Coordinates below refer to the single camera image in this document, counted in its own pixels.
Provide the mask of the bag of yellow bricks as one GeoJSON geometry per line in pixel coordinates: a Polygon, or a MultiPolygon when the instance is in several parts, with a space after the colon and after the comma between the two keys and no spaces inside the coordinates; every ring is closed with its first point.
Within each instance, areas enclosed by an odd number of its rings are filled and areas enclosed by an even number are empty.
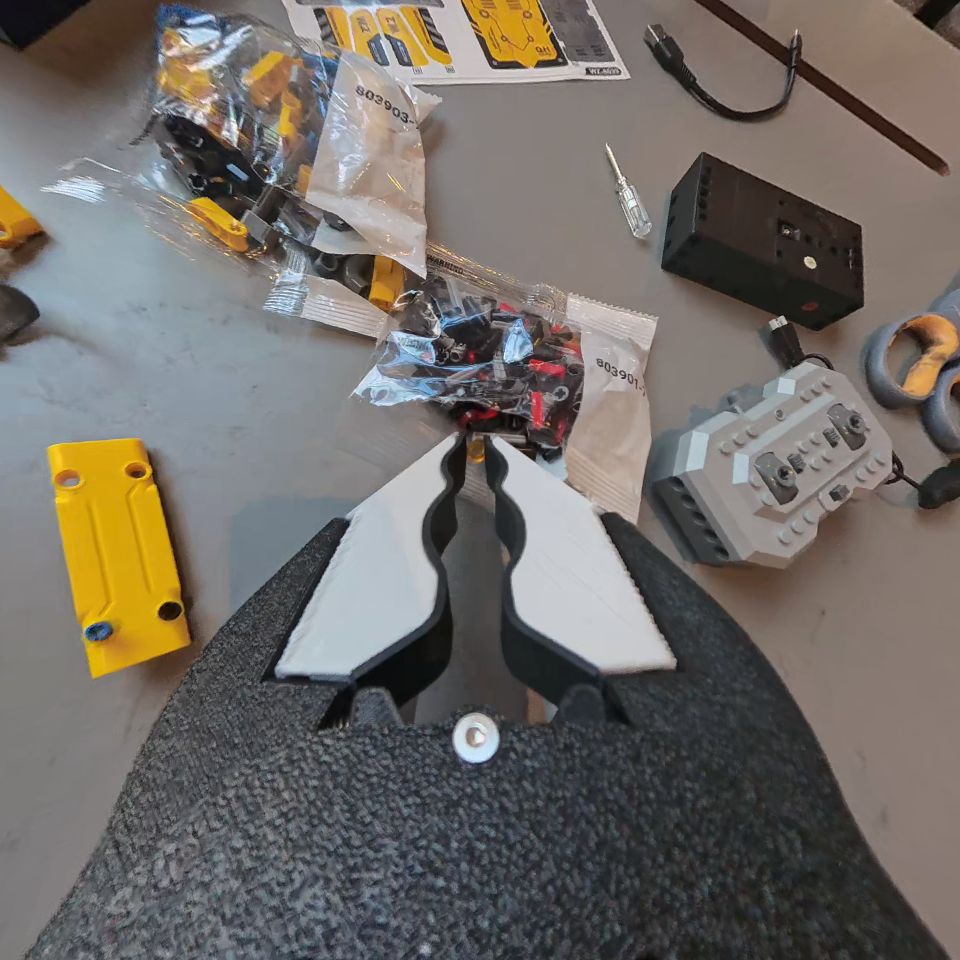
{"type": "Polygon", "coordinates": [[[126,201],[164,238],[273,273],[265,309],[380,339],[426,275],[423,126],[441,98],[249,15],[164,4],[145,124],[42,191],[126,201]]]}

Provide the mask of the grey yellow scissors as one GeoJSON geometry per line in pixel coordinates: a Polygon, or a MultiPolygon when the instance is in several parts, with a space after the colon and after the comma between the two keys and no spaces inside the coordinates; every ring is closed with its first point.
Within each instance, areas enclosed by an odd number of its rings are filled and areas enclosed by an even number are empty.
{"type": "Polygon", "coordinates": [[[863,350],[874,401],[889,411],[912,409],[933,446],[959,455],[959,290],[874,330],[863,350]]]}

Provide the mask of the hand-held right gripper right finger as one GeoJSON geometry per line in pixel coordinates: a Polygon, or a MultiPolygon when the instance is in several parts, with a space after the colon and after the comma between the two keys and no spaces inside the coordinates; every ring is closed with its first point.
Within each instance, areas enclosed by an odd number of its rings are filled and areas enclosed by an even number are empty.
{"type": "Polygon", "coordinates": [[[548,703],[580,686],[673,671],[670,649],[601,513],[502,438],[486,440],[495,527],[508,552],[501,649],[548,703]]]}

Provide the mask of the grey hub brick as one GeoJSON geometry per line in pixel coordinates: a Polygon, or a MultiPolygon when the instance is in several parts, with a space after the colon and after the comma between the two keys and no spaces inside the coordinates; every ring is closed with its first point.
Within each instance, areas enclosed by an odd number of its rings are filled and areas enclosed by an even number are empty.
{"type": "Polygon", "coordinates": [[[808,359],[672,438],[652,493],[697,562],[783,570],[821,522],[894,474],[893,446],[842,373],[808,359]]]}

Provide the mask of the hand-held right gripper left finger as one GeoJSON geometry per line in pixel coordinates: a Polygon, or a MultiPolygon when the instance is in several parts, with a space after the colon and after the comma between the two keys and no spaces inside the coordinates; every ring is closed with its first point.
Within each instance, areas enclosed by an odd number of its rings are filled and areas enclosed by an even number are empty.
{"type": "Polygon", "coordinates": [[[443,556],[465,475],[464,437],[450,434],[346,516],[278,650],[276,681],[331,685],[336,706],[380,688],[404,706],[445,672],[453,625],[443,556]]]}

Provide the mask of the yellow grey brick assembly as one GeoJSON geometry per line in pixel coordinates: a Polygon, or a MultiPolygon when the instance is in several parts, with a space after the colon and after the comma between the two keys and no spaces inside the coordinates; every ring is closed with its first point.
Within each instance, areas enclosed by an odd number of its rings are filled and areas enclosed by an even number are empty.
{"type": "MultiPolygon", "coordinates": [[[[1,188],[1,249],[15,252],[44,234],[39,221],[8,191],[1,188]]],[[[1,281],[1,345],[5,347],[32,326],[41,311],[29,295],[1,281]]]]}

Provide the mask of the yellow panel brick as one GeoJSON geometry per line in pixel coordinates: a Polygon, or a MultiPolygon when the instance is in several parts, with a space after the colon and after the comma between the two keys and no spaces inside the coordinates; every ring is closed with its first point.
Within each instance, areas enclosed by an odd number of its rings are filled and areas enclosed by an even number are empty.
{"type": "Polygon", "coordinates": [[[54,509],[89,674],[99,679],[191,644],[182,583],[160,490],[139,438],[61,442],[47,449],[54,509]],[[157,618],[179,599],[185,618],[157,618]],[[113,635],[85,641],[109,621],[113,635]]]}

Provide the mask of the yellow grey sticker sheet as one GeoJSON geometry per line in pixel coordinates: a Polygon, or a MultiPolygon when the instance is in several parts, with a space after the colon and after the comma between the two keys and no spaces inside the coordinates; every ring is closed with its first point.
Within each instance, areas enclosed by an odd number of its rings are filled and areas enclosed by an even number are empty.
{"type": "Polygon", "coordinates": [[[285,1],[304,41],[427,86],[630,78],[591,1],[285,1]]]}

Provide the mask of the bag of black red pins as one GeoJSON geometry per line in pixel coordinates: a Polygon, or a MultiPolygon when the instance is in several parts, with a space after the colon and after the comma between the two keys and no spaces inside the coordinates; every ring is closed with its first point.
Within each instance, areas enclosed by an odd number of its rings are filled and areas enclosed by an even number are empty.
{"type": "Polygon", "coordinates": [[[397,298],[357,402],[414,426],[512,440],[603,512],[635,522],[652,446],[646,371],[659,318],[446,270],[397,298]]]}

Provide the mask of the grey desk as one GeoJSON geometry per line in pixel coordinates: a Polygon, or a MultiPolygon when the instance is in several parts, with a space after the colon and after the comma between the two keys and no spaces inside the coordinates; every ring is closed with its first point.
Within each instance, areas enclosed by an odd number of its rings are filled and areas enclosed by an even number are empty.
{"type": "MultiPolygon", "coordinates": [[[[762,313],[665,274],[613,195],[608,141],[654,208],[707,151],[858,221],[867,306],[809,337],[849,376],[877,325],[958,273],[958,52],[885,2],[732,2],[803,34],[830,78],[946,161],[932,172],[801,83],[787,114],[739,126],[656,66],[659,21],[738,105],[780,70],[695,2],[601,2],[621,81],[453,86],[429,123],[438,243],[660,321],[654,434],[776,370],[762,313]]],[[[4,264],[39,322],[2,350],[2,958],[21,958],[76,881],[138,750],[203,647],[375,478],[338,416],[366,371],[359,338],[262,310],[270,281],[125,197],[45,190],[68,162],[126,159],[143,123],[154,5],[92,2],[29,51],[2,48],[2,186],[49,236],[4,264]],[[90,678],[69,595],[46,450],[134,437],[156,465],[193,636],[189,649],[90,678]]],[[[746,629],[820,738],[860,828],[958,957],[958,504],[904,485],[852,503],[790,569],[682,558],[645,503],[638,526],[746,629]]]]}

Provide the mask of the small clear-handled screwdriver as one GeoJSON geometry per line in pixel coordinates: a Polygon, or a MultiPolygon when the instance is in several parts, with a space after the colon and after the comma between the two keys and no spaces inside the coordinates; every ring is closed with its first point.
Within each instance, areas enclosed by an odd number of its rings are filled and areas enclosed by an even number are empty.
{"type": "Polygon", "coordinates": [[[635,239],[643,241],[649,236],[653,228],[650,215],[637,188],[623,174],[610,143],[605,144],[605,151],[615,181],[616,196],[630,233],[635,239]]]}

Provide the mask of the black battery box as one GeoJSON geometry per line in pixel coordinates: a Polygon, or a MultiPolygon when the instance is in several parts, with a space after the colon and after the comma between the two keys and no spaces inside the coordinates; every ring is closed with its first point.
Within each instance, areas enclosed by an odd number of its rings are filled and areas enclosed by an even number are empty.
{"type": "Polygon", "coordinates": [[[865,305],[859,223],[704,151],[670,192],[661,269],[811,331],[865,305]]]}

